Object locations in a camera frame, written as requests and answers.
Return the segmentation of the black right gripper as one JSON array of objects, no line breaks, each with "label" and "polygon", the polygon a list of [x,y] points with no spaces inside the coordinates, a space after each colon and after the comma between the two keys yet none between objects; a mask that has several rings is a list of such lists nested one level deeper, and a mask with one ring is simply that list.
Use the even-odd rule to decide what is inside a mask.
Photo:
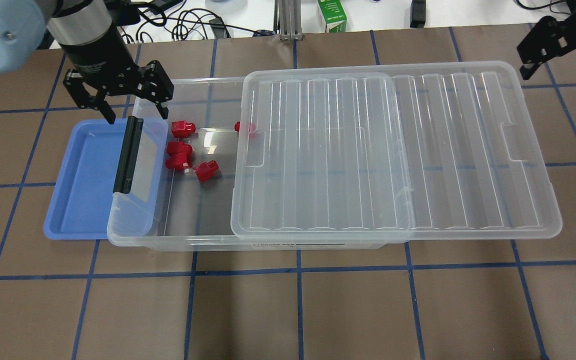
[{"label": "black right gripper", "polygon": [[544,16],[517,45],[523,80],[530,80],[542,64],[567,54],[567,49],[576,50],[576,0],[567,0],[566,6],[570,16],[563,25],[553,16]]}]

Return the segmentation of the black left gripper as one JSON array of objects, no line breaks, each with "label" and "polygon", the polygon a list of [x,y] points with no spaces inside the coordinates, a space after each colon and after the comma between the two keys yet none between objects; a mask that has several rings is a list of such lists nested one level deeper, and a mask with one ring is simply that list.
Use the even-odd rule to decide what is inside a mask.
[{"label": "black left gripper", "polygon": [[[158,60],[140,70],[118,30],[107,30],[89,43],[62,44],[61,48],[73,64],[62,84],[80,109],[98,111],[109,125],[114,125],[116,114],[106,96],[135,95],[153,103],[163,120],[169,118],[168,102],[174,96],[172,80]],[[91,94],[86,84],[96,93]]]}]

